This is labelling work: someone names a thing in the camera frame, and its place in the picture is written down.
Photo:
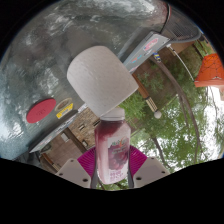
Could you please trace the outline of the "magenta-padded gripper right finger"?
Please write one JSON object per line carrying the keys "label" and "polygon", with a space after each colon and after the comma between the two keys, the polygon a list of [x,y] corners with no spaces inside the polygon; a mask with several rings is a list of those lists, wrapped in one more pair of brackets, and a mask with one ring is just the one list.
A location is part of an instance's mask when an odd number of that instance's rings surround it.
{"label": "magenta-padded gripper right finger", "polygon": [[130,147],[128,186],[140,188],[159,180],[170,172],[155,157],[147,157],[134,146]]}

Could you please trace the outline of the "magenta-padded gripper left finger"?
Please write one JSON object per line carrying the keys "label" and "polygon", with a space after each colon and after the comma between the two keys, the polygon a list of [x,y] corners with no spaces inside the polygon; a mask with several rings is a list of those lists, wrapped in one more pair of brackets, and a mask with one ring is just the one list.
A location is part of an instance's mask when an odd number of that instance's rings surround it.
{"label": "magenta-padded gripper left finger", "polygon": [[78,159],[70,158],[56,175],[78,186],[95,189],[97,185],[95,148],[89,149]]}

